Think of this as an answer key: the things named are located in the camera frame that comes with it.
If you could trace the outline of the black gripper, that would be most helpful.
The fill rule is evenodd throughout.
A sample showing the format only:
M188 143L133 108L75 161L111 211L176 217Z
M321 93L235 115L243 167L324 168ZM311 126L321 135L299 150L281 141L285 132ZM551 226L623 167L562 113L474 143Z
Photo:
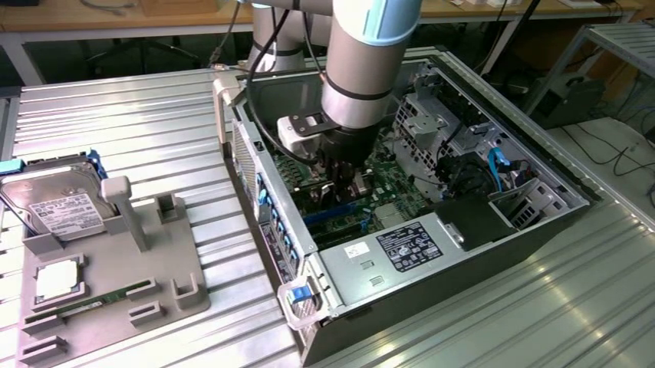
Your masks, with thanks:
M379 131L379 127L328 130L320 137L323 156L354 167L363 166L375 148Z

